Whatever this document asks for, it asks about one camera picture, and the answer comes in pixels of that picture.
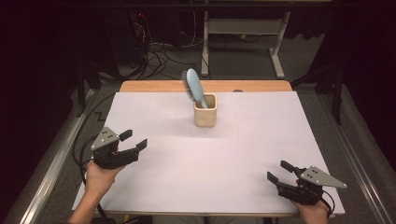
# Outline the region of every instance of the beige square cup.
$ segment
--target beige square cup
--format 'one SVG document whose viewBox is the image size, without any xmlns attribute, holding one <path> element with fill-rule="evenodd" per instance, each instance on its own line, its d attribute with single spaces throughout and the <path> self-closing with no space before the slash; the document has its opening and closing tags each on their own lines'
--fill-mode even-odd
<svg viewBox="0 0 396 224">
<path fill-rule="evenodd" d="M 216 95 L 205 93 L 204 99 L 207 108 L 202 108 L 201 103 L 194 102 L 194 123 L 197 127 L 214 127 L 218 113 L 218 102 Z"/>
</svg>

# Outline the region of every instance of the blue hairbrush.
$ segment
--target blue hairbrush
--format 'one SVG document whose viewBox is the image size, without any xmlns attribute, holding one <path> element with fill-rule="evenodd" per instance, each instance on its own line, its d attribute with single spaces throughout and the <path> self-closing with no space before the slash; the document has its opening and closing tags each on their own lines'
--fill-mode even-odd
<svg viewBox="0 0 396 224">
<path fill-rule="evenodd" d="M 207 108 L 204 99 L 204 90 L 202 89 L 201 81 L 195 70 L 190 68 L 187 72 L 184 71 L 181 75 L 181 80 L 183 81 L 184 88 L 190 99 L 194 102 L 201 103 L 202 108 Z"/>
</svg>

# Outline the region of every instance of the dark background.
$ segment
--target dark background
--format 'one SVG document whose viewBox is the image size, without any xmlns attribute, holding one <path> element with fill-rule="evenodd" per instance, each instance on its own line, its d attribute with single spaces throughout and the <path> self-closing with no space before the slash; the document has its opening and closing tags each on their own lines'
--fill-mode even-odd
<svg viewBox="0 0 396 224">
<path fill-rule="evenodd" d="M 286 37 L 326 34 L 311 71 L 334 58 L 342 58 L 345 84 L 389 163 L 396 168 L 396 88 L 393 87 L 396 31 L 392 28 L 392 21 L 396 20 L 391 1 L 373 2 L 368 9 L 353 14 L 323 10 L 292 12 Z M 2 1 L 0 5 L 4 105 L 1 140 L 5 142 L 0 149 L 5 180 L 0 197 L 2 221 L 70 112 L 69 94 L 76 87 L 77 67 L 87 61 L 98 65 L 89 67 L 85 78 L 94 78 L 101 69 L 116 76 L 117 63 L 125 58 L 117 56 L 117 49 L 111 48 L 111 32 L 122 30 L 108 29 L 111 20 L 115 20 L 111 15 L 66 13 L 57 3 L 45 0 Z M 144 13 L 152 35 L 166 42 L 178 45 L 180 31 L 193 33 L 193 17 L 189 12 Z M 282 12 L 268 11 L 263 16 L 221 11 L 211 15 L 261 18 L 279 13 Z M 197 12 L 196 17 L 197 35 L 202 36 L 203 13 Z M 125 38 L 131 38 L 132 43 L 128 48 L 133 49 L 132 33 L 125 32 Z"/>
</svg>

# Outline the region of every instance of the white tabletop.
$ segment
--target white tabletop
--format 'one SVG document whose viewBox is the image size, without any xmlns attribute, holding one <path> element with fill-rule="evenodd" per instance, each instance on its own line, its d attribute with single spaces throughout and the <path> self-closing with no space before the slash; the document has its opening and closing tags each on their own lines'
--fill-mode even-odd
<svg viewBox="0 0 396 224">
<path fill-rule="evenodd" d="M 216 126 L 198 128 L 185 92 L 117 93 L 106 126 L 116 133 L 133 129 L 120 150 L 146 138 L 148 147 L 119 173 L 102 207 L 137 214 L 296 215 L 267 171 L 293 186 L 296 176 L 280 167 L 282 160 L 328 172 L 296 92 L 216 96 Z M 325 189 L 335 200 L 334 213 L 344 214 L 337 191 Z M 73 208 L 82 193 L 83 187 Z"/>
</svg>

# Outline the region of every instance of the metal floor strip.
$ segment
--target metal floor strip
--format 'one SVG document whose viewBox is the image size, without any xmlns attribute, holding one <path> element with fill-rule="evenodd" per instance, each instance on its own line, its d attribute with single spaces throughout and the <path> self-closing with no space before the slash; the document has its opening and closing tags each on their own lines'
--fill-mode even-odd
<svg viewBox="0 0 396 224">
<path fill-rule="evenodd" d="M 81 127 L 82 122 L 86 118 L 87 111 L 90 111 L 92 108 L 92 102 L 96 98 L 97 94 L 94 94 L 93 90 L 90 90 L 86 97 L 86 109 L 79 119 L 74 120 L 71 125 L 71 130 L 69 135 L 62 143 L 62 146 L 58 149 L 46 175 L 43 178 L 43 181 L 40 184 L 37 192 L 33 200 L 31 201 L 29 207 L 27 208 L 23 218 L 21 220 L 21 224 L 29 224 L 35 223 L 41 209 L 43 208 L 45 202 L 47 201 L 50 193 L 52 192 L 53 186 L 56 183 L 56 180 L 59 176 L 59 173 L 62 171 L 62 167 L 64 166 L 64 161 L 73 146 L 73 142 L 76 139 L 76 135 L 78 133 L 79 128 Z"/>
<path fill-rule="evenodd" d="M 376 220 L 378 223 L 384 224 L 392 224 L 393 221 L 391 220 L 387 209 L 385 208 L 384 204 L 382 203 L 379 195 L 377 193 L 377 189 L 375 188 L 373 182 L 371 181 L 370 177 L 367 175 L 366 171 L 364 170 L 359 157 L 355 153 L 355 149 L 350 144 L 349 140 L 347 139 L 347 135 L 344 132 L 344 129 L 341 125 L 338 125 L 332 116 L 332 107 L 329 99 L 326 95 L 318 95 L 320 102 L 322 103 L 323 107 L 325 108 L 328 116 L 332 121 L 332 125 L 334 126 L 335 130 L 337 131 L 343 145 L 345 148 L 346 159 L 349 162 L 349 165 L 352 169 L 352 172 L 356 176 L 361 190 L 366 197 L 367 202 L 370 204 Z"/>
</svg>

